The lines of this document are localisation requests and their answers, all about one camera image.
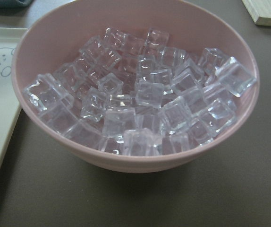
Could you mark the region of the pink bowl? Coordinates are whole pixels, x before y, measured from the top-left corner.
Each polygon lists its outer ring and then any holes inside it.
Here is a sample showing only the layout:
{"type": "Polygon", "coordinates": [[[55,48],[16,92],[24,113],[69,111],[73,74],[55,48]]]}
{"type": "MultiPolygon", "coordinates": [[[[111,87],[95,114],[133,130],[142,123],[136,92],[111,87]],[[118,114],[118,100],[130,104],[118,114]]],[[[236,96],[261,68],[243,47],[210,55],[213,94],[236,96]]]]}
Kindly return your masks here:
{"type": "Polygon", "coordinates": [[[259,78],[255,57],[245,40],[215,14],[183,0],[76,0],[62,5],[37,20],[24,34],[12,61],[12,84],[22,109],[29,118],[71,153],[95,166],[123,173],[151,173],[188,163],[234,134],[251,115],[260,83],[236,99],[235,125],[224,130],[210,144],[172,155],[132,157],[107,154],[68,140],[46,126],[36,115],[23,89],[38,74],[52,72],[72,61],[79,48],[93,35],[113,26],[134,35],[154,27],[168,31],[169,44],[200,53],[217,47],[234,56],[259,78]]]}

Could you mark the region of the clear ice cubes pile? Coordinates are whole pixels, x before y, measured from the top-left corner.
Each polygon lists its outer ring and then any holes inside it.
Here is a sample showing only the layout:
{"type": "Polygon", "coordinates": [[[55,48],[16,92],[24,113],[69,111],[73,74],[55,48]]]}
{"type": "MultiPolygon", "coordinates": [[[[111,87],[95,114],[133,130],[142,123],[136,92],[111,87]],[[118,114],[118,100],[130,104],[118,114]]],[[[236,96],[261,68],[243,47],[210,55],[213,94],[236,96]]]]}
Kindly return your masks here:
{"type": "Polygon", "coordinates": [[[236,100],[256,82],[217,48],[200,56],[108,28],[79,56],[23,90],[39,119],[67,139],[125,156],[175,154],[212,142],[237,122],[236,100]]]}

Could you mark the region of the wooden cutting board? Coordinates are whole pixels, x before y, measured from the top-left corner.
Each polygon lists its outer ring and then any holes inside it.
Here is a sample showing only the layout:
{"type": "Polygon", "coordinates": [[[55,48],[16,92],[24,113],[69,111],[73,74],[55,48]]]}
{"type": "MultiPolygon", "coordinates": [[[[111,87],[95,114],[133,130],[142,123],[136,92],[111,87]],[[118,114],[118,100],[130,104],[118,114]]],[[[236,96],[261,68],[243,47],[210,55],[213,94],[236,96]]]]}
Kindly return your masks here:
{"type": "Polygon", "coordinates": [[[271,0],[242,0],[253,22],[258,26],[271,26],[271,0]]]}

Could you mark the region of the grey folded cloth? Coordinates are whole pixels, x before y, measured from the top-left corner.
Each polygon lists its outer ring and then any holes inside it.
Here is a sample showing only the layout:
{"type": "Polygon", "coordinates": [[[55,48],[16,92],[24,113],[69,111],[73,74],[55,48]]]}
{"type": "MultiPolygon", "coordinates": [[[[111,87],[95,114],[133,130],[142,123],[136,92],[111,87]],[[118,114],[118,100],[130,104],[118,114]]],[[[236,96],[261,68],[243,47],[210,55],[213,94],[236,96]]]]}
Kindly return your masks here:
{"type": "Polygon", "coordinates": [[[0,9],[27,7],[32,2],[32,0],[0,0],[0,9]]]}

